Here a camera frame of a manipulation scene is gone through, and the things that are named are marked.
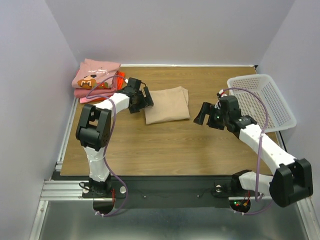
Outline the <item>beige t shirt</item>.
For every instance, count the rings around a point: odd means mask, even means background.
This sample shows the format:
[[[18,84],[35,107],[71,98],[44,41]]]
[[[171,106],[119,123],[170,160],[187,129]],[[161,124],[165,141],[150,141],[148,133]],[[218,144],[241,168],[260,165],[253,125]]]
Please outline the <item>beige t shirt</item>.
[[[146,125],[190,119],[189,91],[182,86],[150,91],[154,105],[144,109]]]

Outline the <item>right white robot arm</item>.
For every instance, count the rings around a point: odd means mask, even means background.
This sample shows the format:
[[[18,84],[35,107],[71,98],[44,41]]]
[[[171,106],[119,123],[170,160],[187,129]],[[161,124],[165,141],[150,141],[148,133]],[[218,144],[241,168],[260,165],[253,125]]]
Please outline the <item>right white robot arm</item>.
[[[233,174],[230,182],[233,194],[254,191],[270,196],[282,208],[313,195],[310,162],[305,158],[297,159],[278,146],[251,116],[242,114],[235,96],[220,96],[216,104],[203,102],[194,123],[202,125],[205,117],[208,117],[208,127],[227,129],[257,153],[271,171],[271,175],[251,170]]]

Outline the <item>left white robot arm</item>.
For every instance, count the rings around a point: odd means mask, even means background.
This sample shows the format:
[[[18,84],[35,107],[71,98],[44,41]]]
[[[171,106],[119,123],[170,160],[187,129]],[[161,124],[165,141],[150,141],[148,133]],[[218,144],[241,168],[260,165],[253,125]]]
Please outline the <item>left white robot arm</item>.
[[[126,86],[97,104],[85,104],[82,108],[75,137],[87,156],[88,183],[81,183],[85,194],[106,197],[111,193],[111,171],[106,166],[106,150],[111,139],[117,113],[128,109],[138,113],[154,105],[147,85],[130,77]]]

